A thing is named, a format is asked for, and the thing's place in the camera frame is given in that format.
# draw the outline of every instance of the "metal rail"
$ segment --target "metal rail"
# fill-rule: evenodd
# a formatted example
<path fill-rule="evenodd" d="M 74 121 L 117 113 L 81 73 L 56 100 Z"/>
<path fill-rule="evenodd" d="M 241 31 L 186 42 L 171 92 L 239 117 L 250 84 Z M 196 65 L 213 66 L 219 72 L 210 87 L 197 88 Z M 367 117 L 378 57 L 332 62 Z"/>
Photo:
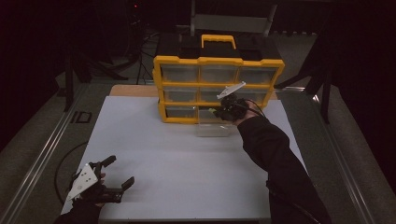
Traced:
<path fill-rule="evenodd" d="M 294 92 L 299 92 L 303 93 L 304 88 L 294 88 L 294 87 L 287 87 L 283 90 L 277 91 L 277 92 L 282 92 L 282 91 L 294 91 Z M 315 115 L 318 119 L 318 122 L 320 122 L 322 125 L 321 129 L 323 134 L 325 134 L 328 139 L 330 140 L 330 144 L 332 144 L 332 156 L 336 162 L 337 168 L 340 171 L 340 175 L 344 180 L 344 183 L 346 184 L 346 189 L 349 193 L 349 196 L 355 206 L 355 209 L 357 211 L 357 214 L 359 218 L 361 219 L 362 224 L 375 224 L 375 220 L 373 218 L 373 214 L 370 211 L 370 208 L 367 206 L 367 203 L 364 199 L 364 196 L 361 192 L 361 188 L 359 187 L 359 184 L 357 183 L 356 179 L 353 177 L 352 172 L 349 169 L 349 166 L 347 165 L 347 161 L 343 156 L 343 152 L 340 148 L 340 146 L 337 144 L 337 141 L 335 139 L 335 136 L 332 132 L 332 128 L 329 124 L 325 124 L 323 121 L 323 118 L 320 114 L 320 101 L 319 98 L 315 95 L 312 96 L 312 101 L 310 101 L 312 107 L 314 107 L 314 112 Z"/>
<path fill-rule="evenodd" d="M 23 178 L 21 185 L 17 189 L 11 203 L 8 205 L 5 212 L 2 214 L 0 223 L 2 224 L 12 224 L 18 218 L 19 213 L 24 207 L 28 197 L 30 196 L 35 184 L 38 181 L 38 178 L 43 173 L 44 168 L 46 167 L 50 157 L 57 147 L 59 141 L 64 134 L 64 130 L 66 129 L 70 119 L 72 118 L 74 108 L 76 107 L 78 100 L 81 95 L 87 90 L 87 84 L 81 84 L 76 92 L 76 101 L 70 106 L 68 112 L 64 112 L 61 116 L 61 119 L 58 121 L 54 131 L 52 132 L 49 140 L 46 145 L 44 145 L 41 150 L 39 156 L 35 160 L 34 164 L 31 166 L 29 171 L 26 173 Z"/>

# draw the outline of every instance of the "white tabletop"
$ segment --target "white tabletop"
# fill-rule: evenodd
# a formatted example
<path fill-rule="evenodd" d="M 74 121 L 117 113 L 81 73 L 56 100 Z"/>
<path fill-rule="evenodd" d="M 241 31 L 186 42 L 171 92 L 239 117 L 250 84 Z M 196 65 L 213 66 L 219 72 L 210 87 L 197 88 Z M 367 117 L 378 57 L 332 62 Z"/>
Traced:
<path fill-rule="evenodd" d="M 115 155 L 104 168 L 105 185 L 135 183 L 122 203 L 108 203 L 102 220 L 224 220 L 270 216 L 267 173 L 242 149 L 236 128 L 228 137 L 197 137 L 195 125 L 163 123 L 157 97 L 107 96 L 81 159 L 97 162 Z M 290 138 L 301 160 L 283 105 L 269 101 L 269 120 Z M 64 205 L 63 213 L 71 208 Z"/>

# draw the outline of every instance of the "yellow handle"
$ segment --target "yellow handle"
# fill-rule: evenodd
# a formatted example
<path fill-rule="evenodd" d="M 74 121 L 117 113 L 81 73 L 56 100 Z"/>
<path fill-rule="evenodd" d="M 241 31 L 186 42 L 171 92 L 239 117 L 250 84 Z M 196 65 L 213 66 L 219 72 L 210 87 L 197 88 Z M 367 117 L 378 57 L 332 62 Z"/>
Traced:
<path fill-rule="evenodd" d="M 235 41 L 231 35 L 202 35 L 201 36 L 201 48 L 204 48 L 205 41 L 221 41 L 221 42 L 231 42 L 233 48 L 236 49 Z"/>

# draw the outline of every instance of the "robotic hand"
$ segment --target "robotic hand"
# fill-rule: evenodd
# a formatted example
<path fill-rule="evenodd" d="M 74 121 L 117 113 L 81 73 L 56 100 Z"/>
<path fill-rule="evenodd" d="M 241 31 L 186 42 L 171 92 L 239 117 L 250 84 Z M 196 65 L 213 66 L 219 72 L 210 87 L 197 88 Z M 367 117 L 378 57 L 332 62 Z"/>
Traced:
<path fill-rule="evenodd" d="M 261 109 L 256 105 L 256 103 L 249 99 L 238 99 L 235 95 L 234 92 L 245 85 L 246 82 L 241 82 L 231 87 L 226 87 L 226 89 L 220 95 L 218 95 L 218 99 L 221 99 L 220 107 L 211 109 L 216 118 L 235 122 L 238 119 L 243 119 L 248 110 L 254 112 L 259 116 L 265 117 Z M 257 106 L 258 111 L 249 108 L 247 101 L 250 101 L 255 106 Z"/>
<path fill-rule="evenodd" d="M 84 168 L 72 177 L 66 200 L 75 200 L 78 195 L 81 195 L 82 200 L 88 202 L 120 203 L 124 191 L 134 183 L 134 177 L 125 181 L 120 189 L 109 189 L 100 181 L 102 166 L 107 167 L 115 160 L 116 156 L 110 156 L 104 161 L 85 164 Z"/>

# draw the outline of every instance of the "plastic case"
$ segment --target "plastic case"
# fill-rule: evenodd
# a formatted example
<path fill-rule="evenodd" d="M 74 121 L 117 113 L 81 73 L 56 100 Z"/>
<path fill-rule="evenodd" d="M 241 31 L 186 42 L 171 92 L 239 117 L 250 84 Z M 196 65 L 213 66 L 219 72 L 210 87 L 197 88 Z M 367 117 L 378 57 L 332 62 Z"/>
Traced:
<path fill-rule="evenodd" d="M 165 110 L 168 118 L 195 118 L 197 107 L 186 105 L 167 105 Z"/>
<path fill-rule="evenodd" d="M 219 106 L 217 95 L 241 81 L 246 85 L 237 97 L 263 109 L 285 66 L 262 35 L 161 34 L 153 64 L 163 122 L 194 124 L 200 123 L 197 107 Z"/>
<path fill-rule="evenodd" d="M 163 87 L 166 102 L 196 102 L 198 88 L 196 87 Z"/>
<path fill-rule="evenodd" d="M 250 84 L 270 84 L 277 68 L 272 67 L 240 67 L 238 81 Z"/>
<path fill-rule="evenodd" d="M 232 65 L 202 65 L 201 82 L 234 83 L 236 70 Z"/>
<path fill-rule="evenodd" d="M 196 135 L 199 137 L 226 137 L 230 135 L 233 125 L 228 122 L 216 118 L 209 111 L 210 107 L 198 108 L 198 125 L 196 126 Z"/>
<path fill-rule="evenodd" d="M 210 102 L 210 103 L 218 103 L 220 100 L 217 95 L 219 95 L 224 89 L 221 88 L 208 88 L 202 87 L 200 88 L 199 94 L 199 102 Z"/>
<path fill-rule="evenodd" d="M 199 67 L 197 65 L 162 64 L 163 81 L 196 82 Z"/>

